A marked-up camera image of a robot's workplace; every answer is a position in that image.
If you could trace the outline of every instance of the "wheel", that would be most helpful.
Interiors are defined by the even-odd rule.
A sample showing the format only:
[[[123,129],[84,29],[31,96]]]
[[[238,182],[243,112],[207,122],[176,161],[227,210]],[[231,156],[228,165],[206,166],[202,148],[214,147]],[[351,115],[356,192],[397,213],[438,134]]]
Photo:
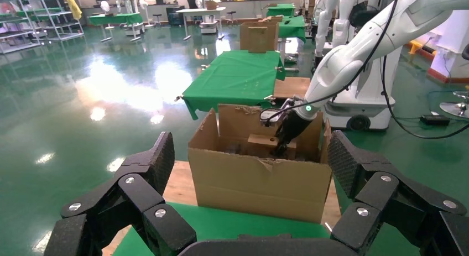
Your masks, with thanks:
[[[368,130],[371,121],[365,115],[355,115],[347,122],[347,129],[350,130]]]

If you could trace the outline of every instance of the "round stool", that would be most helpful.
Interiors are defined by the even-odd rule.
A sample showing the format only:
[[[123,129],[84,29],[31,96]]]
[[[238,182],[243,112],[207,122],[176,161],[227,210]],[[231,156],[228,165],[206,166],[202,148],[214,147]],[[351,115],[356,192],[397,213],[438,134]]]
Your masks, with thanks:
[[[155,25],[158,24],[161,27],[161,22],[160,22],[161,14],[154,14],[153,16],[157,17],[157,20],[155,21]]]
[[[236,11],[229,11],[229,12],[226,12],[226,13],[230,15],[230,19],[226,20],[226,25],[229,25],[230,23],[231,23],[231,25],[235,25],[235,22],[236,22],[236,24],[238,24],[238,20],[233,19],[233,14],[235,14]]]

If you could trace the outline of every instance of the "green tablecloth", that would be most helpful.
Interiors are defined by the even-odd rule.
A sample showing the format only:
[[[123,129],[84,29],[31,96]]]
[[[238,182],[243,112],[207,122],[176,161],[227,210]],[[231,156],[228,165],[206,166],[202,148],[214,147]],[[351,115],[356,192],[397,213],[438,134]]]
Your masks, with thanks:
[[[272,237],[278,234],[290,233],[293,238],[329,237],[323,226],[319,224],[181,205],[178,203],[170,204],[195,230],[198,241],[236,239],[239,234]],[[153,256],[133,228],[131,228],[112,255]]]
[[[89,17],[92,25],[104,25],[104,24],[137,24],[143,22],[142,16],[139,13],[133,14],[116,14],[111,17],[105,15],[95,15]]]
[[[306,42],[305,19],[301,16],[284,17],[283,21],[279,23],[279,38],[299,38]]]
[[[197,109],[209,111],[218,104],[269,107],[264,98],[273,94],[275,79],[285,79],[280,53],[226,51],[192,82],[183,99],[193,119],[197,119]]]
[[[274,7],[269,7],[267,9],[267,16],[268,17],[273,17],[276,15],[284,15],[286,17],[289,17],[295,13],[295,5],[292,3],[281,3],[277,4],[277,6]]]

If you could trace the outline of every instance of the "person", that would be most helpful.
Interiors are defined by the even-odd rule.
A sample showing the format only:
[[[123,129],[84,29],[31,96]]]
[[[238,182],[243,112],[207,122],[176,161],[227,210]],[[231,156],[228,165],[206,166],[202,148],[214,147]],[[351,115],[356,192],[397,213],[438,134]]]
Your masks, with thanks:
[[[198,9],[199,8],[197,6],[197,0],[187,0],[187,3],[189,4],[189,9]]]
[[[187,0],[187,3],[189,4],[189,9],[199,8],[199,6],[197,6],[197,0]],[[202,17],[192,17],[192,21],[194,21],[196,24],[200,24],[200,22],[202,22]]]

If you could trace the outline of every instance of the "power adapter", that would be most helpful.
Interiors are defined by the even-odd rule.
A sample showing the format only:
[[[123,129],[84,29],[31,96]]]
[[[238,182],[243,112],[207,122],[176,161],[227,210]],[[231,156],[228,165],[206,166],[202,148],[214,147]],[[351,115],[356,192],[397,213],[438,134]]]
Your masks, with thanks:
[[[420,121],[430,126],[448,126],[451,119],[443,115],[422,115]]]

